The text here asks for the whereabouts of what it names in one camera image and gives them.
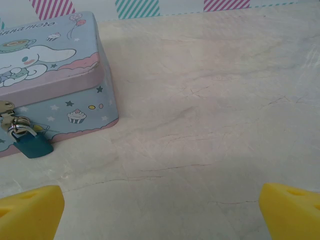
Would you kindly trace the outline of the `silver box hasp latch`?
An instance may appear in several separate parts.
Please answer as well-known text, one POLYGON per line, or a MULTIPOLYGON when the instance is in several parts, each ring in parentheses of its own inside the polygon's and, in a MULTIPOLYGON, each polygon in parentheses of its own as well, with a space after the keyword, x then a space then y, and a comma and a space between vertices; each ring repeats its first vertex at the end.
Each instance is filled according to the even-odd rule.
POLYGON ((15 116, 15 105, 10 101, 0 100, 0 126, 8 131, 13 125, 30 126, 30 120, 25 116, 15 116))

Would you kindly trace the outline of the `teal padlock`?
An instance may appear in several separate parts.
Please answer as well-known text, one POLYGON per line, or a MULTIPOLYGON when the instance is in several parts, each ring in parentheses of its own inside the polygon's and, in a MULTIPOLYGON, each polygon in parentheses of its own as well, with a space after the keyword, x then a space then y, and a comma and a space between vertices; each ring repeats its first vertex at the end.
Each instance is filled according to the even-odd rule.
POLYGON ((54 150, 42 133, 36 132, 17 118, 11 121, 7 135, 12 138, 13 145, 29 159, 44 157, 54 150))

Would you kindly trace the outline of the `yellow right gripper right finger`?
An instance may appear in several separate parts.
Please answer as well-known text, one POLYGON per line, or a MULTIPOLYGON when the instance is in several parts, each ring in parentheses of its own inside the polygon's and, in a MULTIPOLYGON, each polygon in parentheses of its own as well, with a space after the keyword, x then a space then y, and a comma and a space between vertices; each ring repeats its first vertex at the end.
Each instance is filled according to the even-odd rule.
POLYGON ((320 240, 320 193, 265 183, 258 203, 272 240, 320 240))

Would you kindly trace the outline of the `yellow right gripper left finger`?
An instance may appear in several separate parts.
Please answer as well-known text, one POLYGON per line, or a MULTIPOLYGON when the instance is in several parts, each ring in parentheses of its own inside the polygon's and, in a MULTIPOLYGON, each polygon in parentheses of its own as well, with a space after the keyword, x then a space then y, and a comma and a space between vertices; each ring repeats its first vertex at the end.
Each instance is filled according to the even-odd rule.
POLYGON ((54 240, 64 207, 58 185, 0 198, 0 240, 54 240))

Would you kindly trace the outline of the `pastel cartoon tin box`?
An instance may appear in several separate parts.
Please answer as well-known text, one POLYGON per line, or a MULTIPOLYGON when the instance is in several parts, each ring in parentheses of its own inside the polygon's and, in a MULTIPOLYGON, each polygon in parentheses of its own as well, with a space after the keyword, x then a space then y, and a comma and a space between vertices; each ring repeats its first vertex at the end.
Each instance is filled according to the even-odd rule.
MULTIPOLYGON (((0 101, 51 143, 119 119, 97 21, 84 11, 0 31, 0 101)), ((19 153, 0 126, 0 158, 19 153)))

